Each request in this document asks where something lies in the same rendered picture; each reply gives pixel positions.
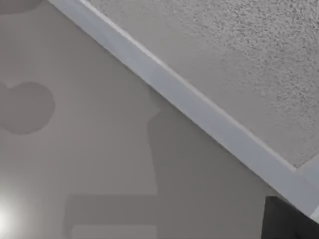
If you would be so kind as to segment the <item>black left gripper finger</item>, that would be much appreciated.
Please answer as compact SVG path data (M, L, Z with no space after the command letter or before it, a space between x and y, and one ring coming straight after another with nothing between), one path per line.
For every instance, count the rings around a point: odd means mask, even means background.
M319 224L290 203L267 196L261 239L319 239Z

